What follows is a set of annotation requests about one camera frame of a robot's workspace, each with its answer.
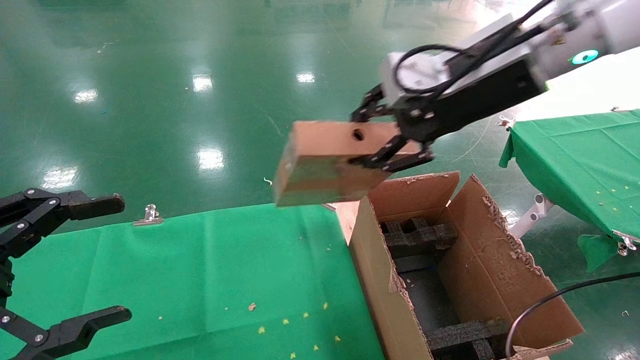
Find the black cable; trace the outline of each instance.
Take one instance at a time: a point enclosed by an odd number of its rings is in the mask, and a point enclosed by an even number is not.
[[[425,51],[433,51],[433,50],[452,51],[454,53],[465,53],[465,50],[460,49],[459,47],[441,45],[441,44],[429,44],[429,45],[414,47],[413,49],[407,51],[404,55],[402,55],[402,57],[400,58],[400,60],[398,60],[398,62],[396,63],[396,66],[393,69],[392,77],[396,82],[396,86],[404,90],[404,92],[406,92],[407,94],[426,94],[436,89],[437,86],[433,86],[431,88],[424,88],[424,89],[408,88],[404,86],[400,82],[400,79],[398,78],[398,70],[400,69],[400,65],[402,65],[408,58],[411,58],[412,56],[418,55],[420,53],[424,53]]]
[[[547,302],[557,298],[558,296],[560,296],[562,294],[568,293],[569,291],[577,290],[577,289],[580,289],[580,288],[585,288],[585,287],[591,286],[591,285],[602,284],[603,282],[611,282],[611,281],[629,279],[629,278],[632,278],[632,277],[640,277],[640,272],[631,272],[629,274],[609,276],[609,277],[603,277],[601,279],[595,279],[595,280],[589,280],[589,281],[585,281],[585,282],[580,282],[580,283],[578,283],[576,285],[568,286],[568,287],[566,287],[566,288],[564,288],[562,290],[556,291],[555,293],[553,293],[553,294],[551,294],[551,295],[549,295],[547,297],[542,298],[537,303],[533,304],[529,309],[526,309],[522,314],[520,314],[520,316],[518,316],[518,318],[513,322],[513,325],[511,325],[511,329],[509,330],[509,335],[507,336],[507,344],[506,344],[505,349],[504,349],[504,353],[507,355],[506,360],[511,360],[511,342],[513,341],[513,335],[516,332],[516,328],[518,327],[518,325],[520,324],[522,319],[524,319],[526,316],[528,316],[531,313],[533,313],[540,306],[546,304]]]
[[[459,74],[454,76],[453,78],[445,81],[441,85],[437,86],[437,89],[434,90],[430,97],[431,100],[436,100],[445,91],[447,91],[450,87],[452,87],[455,83],[457,83],[460,79],[464,78],[467,74],[476,70],[480,65],[482,65],[486,61],[486,57],[503,41],[507,40],[510,36],[512,36],[515,31],[522,25],[523,22],[529,20],[530,17],[535,15],[538,11],[542,10],[545,6],[549,5],[554,0],[542,0],[536,6],[534,6],[531,10],[529,10],[526,14],[524,14],[518,20],[512,22],[508,28],[506,28],[496,39],[496,41],[492,42],[491,46],[488,46],[465,70],[461,71]]]

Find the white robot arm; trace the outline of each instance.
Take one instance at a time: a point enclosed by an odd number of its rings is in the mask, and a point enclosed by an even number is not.
[[[393,115],[401,134],[352,163],[395,172],[431,161],[429,146],[438,137],[542,94],[549,79],[640,47],[640,0],[559,0],[552,15],[522,27],[551,2],[543,0],[517,20],[507,15],[455,46],[388,54],[381,84],[367,92],[351,121]],[[423,53],[430,50],[443,52]],[[387,103],[378,104],[384,98]],[[419,142],[422,151],[390,161],[408,141]]]

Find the table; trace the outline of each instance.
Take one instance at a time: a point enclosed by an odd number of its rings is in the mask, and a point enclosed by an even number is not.
[[[14,265],[8,308],[41,327],[113,305],[132,311],[75,360],[384,360],[340,225],[322,206],[53,235]],[[0,343],[0,359],[23,345],[4,332]]]
[[[588,270],[615,255],[619,231],[640,238],[640,111],[517,122],[500,166],[511,158],[553,203],[599,227],[581,236]]]

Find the cardboard box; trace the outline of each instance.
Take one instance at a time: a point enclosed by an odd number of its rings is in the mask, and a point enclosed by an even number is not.
[[[475,176],[449,202],[459,180],[458,172],[449,172],[385,181],[360,201],[349,249],[388,360],[432,359],[426,339],[437,322],[419,313],[425,307],[416,299],[424,299],[425,291],[418,296],[418,287],[398,274],[380,222],[424,217],[431,225],[455,225],[458,239],[433,273],[460,322],[510,325],[530,305],[556,291],[532,255],[509,234],[498,206]],[[438,308],[436,314],[446,311]],[[583,331],[565,301],[557,298],[519,326],[514,345],[528,349],[515,358],[555,354],[570,347],[569,338]]]
[[[391,173],[349,159],[375,154],[398,133],[395,123],[294,122],[273,184],[276,205],[360,200]],[[419,150],[411,142],[392,159]]]

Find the box flap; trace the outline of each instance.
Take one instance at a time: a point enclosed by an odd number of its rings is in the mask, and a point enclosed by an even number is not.
[[[432,359],[368,198],[360,201],[349,249],[387,359]]]
[[[511,356],[512,360],[542,360],[542,357],[547,357],[551,355],[555,355],[559,352],[565,351],[566,349],[573,346],[573,341],[567,339],[564,340],[560,344],[551,345],[545,348],[523,348],[523,347],[515,347],[517,354]]]
[[[421,176],[402,177],[387,180],[369,193],[371,204],[376,210],[379,221],[407,220],[411,217],[425,216],[429,210],[435,212],[434,218],[426,216],[430,222],[437,220],[442,209],[451,199],[460,182],[460,172],[444,172]]]
[[[452,217],[459,237],[438,266],[438,273],[461,321],[501,317],[512,322],[556,291],[531,253],[508,232],[500,209],[475,176],[443,216]],[[557,298],[523,320],[514,345],[545,348],[583,331],[564,299]]]

